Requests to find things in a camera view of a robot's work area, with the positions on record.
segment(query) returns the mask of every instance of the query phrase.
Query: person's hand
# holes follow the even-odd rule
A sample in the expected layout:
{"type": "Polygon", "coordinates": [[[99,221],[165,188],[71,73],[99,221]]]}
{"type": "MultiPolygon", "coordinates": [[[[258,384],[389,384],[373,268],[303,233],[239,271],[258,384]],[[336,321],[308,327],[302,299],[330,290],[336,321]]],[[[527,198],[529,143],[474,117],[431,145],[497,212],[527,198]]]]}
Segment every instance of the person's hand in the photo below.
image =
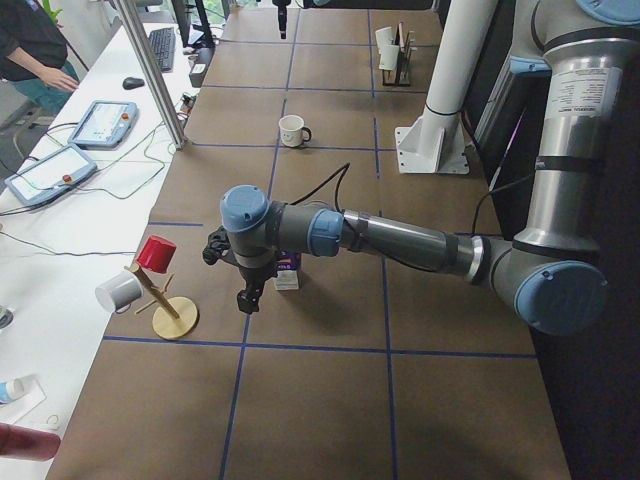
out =
{"type": "Polygon", "coordinates": [[[38,72],[38,78],[42,80],[45,85],[57,88],[63,92],[73,92],[78,88],[78,82],[75,78],[70,77],[62,70],[51,67],[44,67],[38,72]]]}

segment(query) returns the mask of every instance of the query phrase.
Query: red cylinder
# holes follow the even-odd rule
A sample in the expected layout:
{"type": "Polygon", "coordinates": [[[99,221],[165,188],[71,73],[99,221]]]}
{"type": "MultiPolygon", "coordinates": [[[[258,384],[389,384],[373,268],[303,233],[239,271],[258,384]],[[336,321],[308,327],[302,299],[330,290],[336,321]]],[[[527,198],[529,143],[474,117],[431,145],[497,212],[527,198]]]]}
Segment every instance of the red cylinder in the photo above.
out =
{"type": "Polygon", "coordinates": [[[176,251],[176,245],[169,240],[156,235],[151,235],[147,239],[147,243],[142,247],[140,255],[136,262],[147,270],[157,273],[167,273],[167,267],[171,263],[173,252],[176,251]]]}
{"type": "Polygon", "coordinates": [[[55,433],[0,423],[0,457],[44,462],[55,456],[60,437],[55,433]]]}

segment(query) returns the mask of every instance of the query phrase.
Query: warning label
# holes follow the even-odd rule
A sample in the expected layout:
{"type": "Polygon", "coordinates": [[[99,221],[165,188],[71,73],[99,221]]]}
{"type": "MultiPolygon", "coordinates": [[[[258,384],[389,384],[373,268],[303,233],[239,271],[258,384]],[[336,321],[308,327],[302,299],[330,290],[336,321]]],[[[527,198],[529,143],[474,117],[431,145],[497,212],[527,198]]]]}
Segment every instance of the warning label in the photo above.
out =
{"type": "Polygon", "coordinates": [[[544,118],[608,118],[621,75],[619,68],[585,68],[554,75],[544,118]]]}

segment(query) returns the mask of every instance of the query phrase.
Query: mug handle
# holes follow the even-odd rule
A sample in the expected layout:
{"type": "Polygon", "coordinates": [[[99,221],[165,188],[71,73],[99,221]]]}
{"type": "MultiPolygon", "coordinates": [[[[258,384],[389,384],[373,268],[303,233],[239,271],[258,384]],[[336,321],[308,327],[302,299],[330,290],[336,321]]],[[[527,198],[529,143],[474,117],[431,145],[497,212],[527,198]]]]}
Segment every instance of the mug handle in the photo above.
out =
{"type": "Polygon", "coordinates": [[[302,131],[307,132],[307,134],[309,135],[309,138],[304,138],[304,135],[302,135],[302,143],[307,143],[309,140],[311,140],[311,129],[307,127],[302,127],[302,131]]]}

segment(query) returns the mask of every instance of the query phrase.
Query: black shirt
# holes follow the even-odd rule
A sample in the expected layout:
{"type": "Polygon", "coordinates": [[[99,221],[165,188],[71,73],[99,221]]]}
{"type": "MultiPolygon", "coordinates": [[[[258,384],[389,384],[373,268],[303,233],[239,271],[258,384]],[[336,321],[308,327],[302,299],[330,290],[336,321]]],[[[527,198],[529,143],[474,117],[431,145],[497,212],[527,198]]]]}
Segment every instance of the black shirt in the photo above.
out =
{"type": "Polygon", "coordinates": [[[48,67],[60,68],[67,59],[62,33],[35,0],[0,0],[0,77],[36,78],[6,58],[18,47],[48,67]]]}

